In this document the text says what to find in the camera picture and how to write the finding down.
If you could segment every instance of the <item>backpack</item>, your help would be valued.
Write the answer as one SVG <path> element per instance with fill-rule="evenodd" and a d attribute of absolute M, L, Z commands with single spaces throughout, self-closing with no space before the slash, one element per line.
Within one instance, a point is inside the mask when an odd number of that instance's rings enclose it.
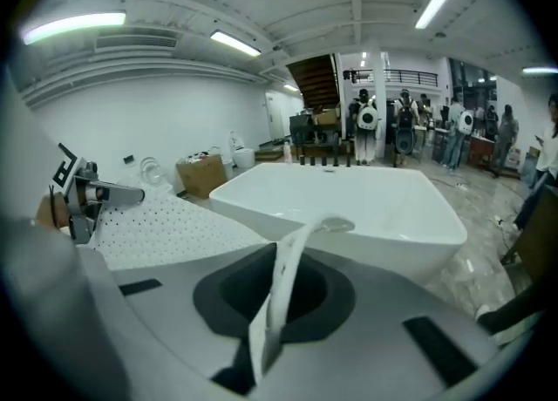
<path fill-rule="evenodd" d="M 401 113 L 399 114 L 399 122 L 398 122 L 398 127 L 399 128 L 412 128 L 412 112 L 411 112 L 411 106 L 405 106 L 403 105 L 403 109 L 401 110 Z"/>

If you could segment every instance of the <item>staircase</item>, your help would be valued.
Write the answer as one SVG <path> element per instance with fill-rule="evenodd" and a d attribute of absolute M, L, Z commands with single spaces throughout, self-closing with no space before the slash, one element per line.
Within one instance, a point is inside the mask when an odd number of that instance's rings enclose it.
<path fill-rule="evenodd" d="M 287 65 L 307 108 L 331 108 L 339 103 L 337 75 L 331 56 L 308 58 Z"/>

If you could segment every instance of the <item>white bucket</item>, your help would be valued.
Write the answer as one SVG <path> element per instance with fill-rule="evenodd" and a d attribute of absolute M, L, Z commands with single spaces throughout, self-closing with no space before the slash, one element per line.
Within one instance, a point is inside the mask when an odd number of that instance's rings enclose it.
<path fill-rule="evenodd" d="M 233 161 L 221 159 L 223 166 L 225 167 L 225 173 L 227 174 L 227 180 L 232 180 L 235 175 L 233 173 Z"/>
<path fill-rule="evenodd" d="M 238 168 L 252 168 L 255 165 L 255 153 L 251 148 L 241 148 L 233 153 L 233 161 Z"/>

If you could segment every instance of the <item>black pants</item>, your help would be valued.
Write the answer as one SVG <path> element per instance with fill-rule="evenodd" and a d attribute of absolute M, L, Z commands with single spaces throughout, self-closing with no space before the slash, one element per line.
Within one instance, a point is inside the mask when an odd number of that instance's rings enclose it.
<path fill-rule="evenodd" d="M 533 182 L 531 183 L 531 185 L 529 186 L 529 188 L 531 190 L 534 189 L 534 187 L 537 185 L 537 182 L 539 182 L 539 179 L 542 178 L 542 175 L 544 174 L 544 172 L 541 172 L 541 170 L 538 170 L 535 168 L 534 170 L 534 177 L 533 177 Z"/>
<path fill-rule="evenodd" d="M 490 313 L 483 314 L 477 320 L 490 334 L 513 327 L 517 322 L 534 313 L 543 311 L 551 303 L 551 297 L 555 297 L 552 279 L 556 278 L 554 271 L 548 272 L 538 282 L 531 285 L 521 294 L 506 303 L 501 308 Z"/>
<path fill-rule="evenodd" d="M 533 192 L 527 197 L 523 206 L 521 206 L 521 211 L 518 213 L 517 217 L 515 217 L 514 223 L 521 230 L 525 228 L 536 209 L 542 195 L 542 189 L 545 186 L 556 187 L 557 184 L 557 180 L 550 172 L 540 172 L 537 170 L 537 178 L 538 180 L 534 185 Z"/>

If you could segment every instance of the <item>marble floor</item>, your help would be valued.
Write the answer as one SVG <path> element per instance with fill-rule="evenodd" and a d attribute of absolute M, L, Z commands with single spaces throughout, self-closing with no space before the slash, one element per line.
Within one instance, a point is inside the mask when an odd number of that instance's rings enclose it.
<path fill-rule="evenodd" d="M 470 316 L 483 304 L 498 309 L 530 285 L 521 263 L 505 268 L 500 264 L 500 258 L 514 241 L 511 223 L 527 196 L 527 188 L 518 180 L 495 180 L 489 173 L 469 166 L 461 166 L 455 175 L 450 175 L 429 158 L 425 151 L 421 161 L 409 158 L 406 168 L 420 170 L 432 181 L 462 220 L 468 237 L 460 251 L 426 287 Z M 340 159 L 340 165 L 344 164 L 344 158 Z M 391 167 L 391 164 L 374 166 Z M 209 200 L 191 201 L 211 208 Z M 501 226 L 495 217 L 504 220 Z M 529 318 L 503 331 L 496 336 L 497 342 L 509 342 L 533 322 Z"/>

